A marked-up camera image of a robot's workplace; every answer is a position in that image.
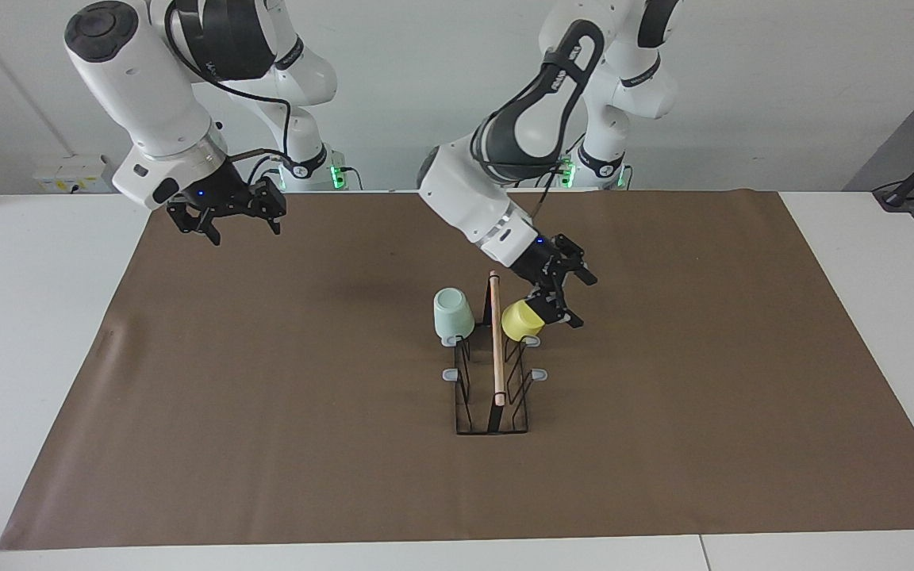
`black joint cap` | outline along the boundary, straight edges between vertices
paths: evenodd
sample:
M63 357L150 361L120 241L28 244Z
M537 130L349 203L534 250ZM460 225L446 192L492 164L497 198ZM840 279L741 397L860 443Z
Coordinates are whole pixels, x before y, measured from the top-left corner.
M90 63L111 61L129 43L139 15L124 2L109 0L83 8L66 25L66 46Z

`cup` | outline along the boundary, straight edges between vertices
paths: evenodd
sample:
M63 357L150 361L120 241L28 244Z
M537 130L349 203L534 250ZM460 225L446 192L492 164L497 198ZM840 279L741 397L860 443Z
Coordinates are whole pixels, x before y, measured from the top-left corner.
M474 316L464 292L456 288L440 289L432 300L432 318L436 322L436 335L443 343L452 337L467 337L474 330Z
M518 343L526 336L537 336L545 322L524 300L518 300L503 310L503 332Z

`yellow cup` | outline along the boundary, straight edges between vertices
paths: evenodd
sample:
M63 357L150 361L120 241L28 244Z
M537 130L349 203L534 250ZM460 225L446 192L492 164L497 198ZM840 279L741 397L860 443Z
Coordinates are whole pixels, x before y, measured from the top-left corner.
M537 336L545 322L524 300L518 300L503 310L503 332L510 339L520 341L526 336Z

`brown paper sheet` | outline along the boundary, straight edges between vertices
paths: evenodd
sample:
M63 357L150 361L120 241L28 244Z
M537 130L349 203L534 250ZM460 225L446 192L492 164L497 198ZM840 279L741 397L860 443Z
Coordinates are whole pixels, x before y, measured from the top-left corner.
M417 196L289 209L152 217L0 549L914 528L913 427L777 195L549 196L600 282L503 437L453 434L432 331L494 264Z

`electrical box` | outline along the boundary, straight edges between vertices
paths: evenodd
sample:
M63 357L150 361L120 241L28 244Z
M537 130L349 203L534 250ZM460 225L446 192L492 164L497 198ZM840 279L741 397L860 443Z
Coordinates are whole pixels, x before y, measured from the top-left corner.
M64 194L113 194L113 168L104 156L73 155L61 159L58 165L38 167L33 178L41 190Z

